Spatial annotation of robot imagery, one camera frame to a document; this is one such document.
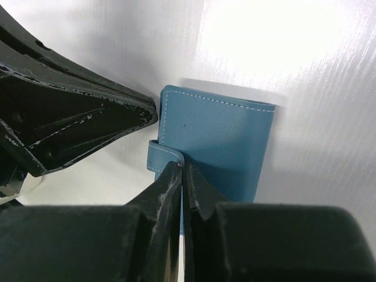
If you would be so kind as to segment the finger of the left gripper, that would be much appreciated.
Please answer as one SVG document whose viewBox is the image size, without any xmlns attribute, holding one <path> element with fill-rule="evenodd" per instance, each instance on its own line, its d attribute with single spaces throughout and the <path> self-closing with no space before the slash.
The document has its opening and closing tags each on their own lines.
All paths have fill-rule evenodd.
<svg viewBox="0 0 376 282">
<path fill-rule="evenodd" d="M 1 8 L 1 41 L 20 54 L 28 56 L 54 70 L 109 88 L 147 105 L 155 106 L 152 98 L 100 76 L 47 48 L 39 39 L 11 17 L 4 8 Z"/>
</svg>

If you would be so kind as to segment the white oblong plastic tray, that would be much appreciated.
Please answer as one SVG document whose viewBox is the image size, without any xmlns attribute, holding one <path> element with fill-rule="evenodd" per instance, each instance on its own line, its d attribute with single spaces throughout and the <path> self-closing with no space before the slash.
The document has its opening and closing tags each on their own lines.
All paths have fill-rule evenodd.
<svg viewBox="0 0 376 282">
<path fill-rule="evenodd" d="M 1 182 L 1 205 L 30 192 L 42 183 L 43 178 L 43 176 L 33 177 L 27 172 L 15 172 L 7 184 L 5 181 Z"/>
</svg>

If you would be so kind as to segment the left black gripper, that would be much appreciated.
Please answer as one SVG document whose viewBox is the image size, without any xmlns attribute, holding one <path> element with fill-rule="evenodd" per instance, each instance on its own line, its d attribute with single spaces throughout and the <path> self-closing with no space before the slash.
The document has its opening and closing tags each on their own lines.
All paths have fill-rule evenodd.
<svg viewBox="0 0 376 282">
<path fill-rule="evenodd" d="M 19 196 L 28 172 L 62 170 L 156 121 L 149 97 L 2 66 L 1 204 Z"/>
</svg>

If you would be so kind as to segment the blue leather card holder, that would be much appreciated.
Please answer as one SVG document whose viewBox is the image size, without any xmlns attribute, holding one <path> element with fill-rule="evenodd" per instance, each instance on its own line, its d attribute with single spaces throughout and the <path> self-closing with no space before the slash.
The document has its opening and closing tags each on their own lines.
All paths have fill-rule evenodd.
<svg viewBox="0 0 376 282">
<path fill-rule="evenodd" d="M 254 201 L 275 105 L 167 85 L 160 93 L 157 139 L 146 167 L 158 177 L 168 162 L 192 163 L 234 202 Z"/>
</svg>

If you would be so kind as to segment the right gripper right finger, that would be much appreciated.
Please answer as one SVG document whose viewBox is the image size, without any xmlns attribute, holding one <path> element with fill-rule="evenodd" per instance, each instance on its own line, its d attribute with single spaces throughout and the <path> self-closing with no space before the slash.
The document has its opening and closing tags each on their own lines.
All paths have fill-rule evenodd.
<svg viewBox="0 0 376 282">
<path fill-rule="evenodd" d="M 183 169 L 186 281 L 374 281 L 375 258 L 355 218 L 329 206 L 229 201 Z"/>
</svg>

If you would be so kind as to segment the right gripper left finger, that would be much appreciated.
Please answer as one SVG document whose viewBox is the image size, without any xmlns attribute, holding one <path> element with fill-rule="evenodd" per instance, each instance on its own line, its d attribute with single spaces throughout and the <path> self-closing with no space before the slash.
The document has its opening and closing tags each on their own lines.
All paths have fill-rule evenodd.
<svg viewBox="0 0 376 282">
<path fill-rule="evenodd" d="M 182 168 L 169 162 L 123 206 L 1 213 L 2 281 L 177 281 Z"/>
</svg>

